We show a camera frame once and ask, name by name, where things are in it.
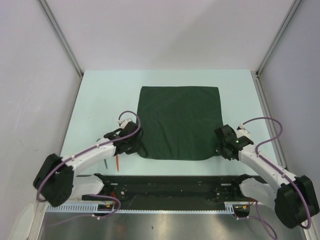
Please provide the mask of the dark green cloth napkin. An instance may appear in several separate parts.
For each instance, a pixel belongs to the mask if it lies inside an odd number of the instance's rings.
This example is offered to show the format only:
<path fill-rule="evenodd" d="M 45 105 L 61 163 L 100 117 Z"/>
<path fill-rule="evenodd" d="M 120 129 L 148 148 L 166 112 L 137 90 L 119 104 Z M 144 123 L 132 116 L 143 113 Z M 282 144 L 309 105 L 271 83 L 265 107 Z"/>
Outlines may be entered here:
<path fill-rule="evenodd" d="M 210 86 L 143 86 L 137 115 L 146 159 L 202 161 L 218 155 L 220 91 Z"/>

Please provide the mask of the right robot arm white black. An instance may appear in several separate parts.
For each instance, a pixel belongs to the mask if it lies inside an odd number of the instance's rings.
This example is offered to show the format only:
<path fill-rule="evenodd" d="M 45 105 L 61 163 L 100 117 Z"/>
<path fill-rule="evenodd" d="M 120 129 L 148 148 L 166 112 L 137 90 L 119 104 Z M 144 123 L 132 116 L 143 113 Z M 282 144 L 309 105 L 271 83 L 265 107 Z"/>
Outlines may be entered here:
<path fill-rule="evenodd" d="M 246 176 L 230 188 L 231 196 L 242 201 L 245 197 L 261 202 L 274 210 L 280 222 L 293 229 L 320 212 L 320 206 L 312 180 L 297 176 L 272 163 L 257 149 L 250 133 L 239 125 L 233 129 L 228 124 L 215 129 L 218 139 L 217 152 L 227 160 L 237 160 L 254 170 L 263 180 L 261 183 Z"/>

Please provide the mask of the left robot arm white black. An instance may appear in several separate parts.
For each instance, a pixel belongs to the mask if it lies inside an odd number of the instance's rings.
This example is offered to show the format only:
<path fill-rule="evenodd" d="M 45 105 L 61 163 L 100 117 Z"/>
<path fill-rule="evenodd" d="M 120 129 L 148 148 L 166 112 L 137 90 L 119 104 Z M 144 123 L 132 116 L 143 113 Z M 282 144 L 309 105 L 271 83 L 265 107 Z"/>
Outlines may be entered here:
<path fill-rule="evenodd" d="M 81 172 L 99 161 L 138 152 L 141 131 L 139 123 L 127 119 L 118 129 L 79 153 L 67 157 L 55 153 L 48 155 L 33 181 L 36 200 L 48 202 L 53 207 L 62 205 L 72 195 L 75 178 Z"/>

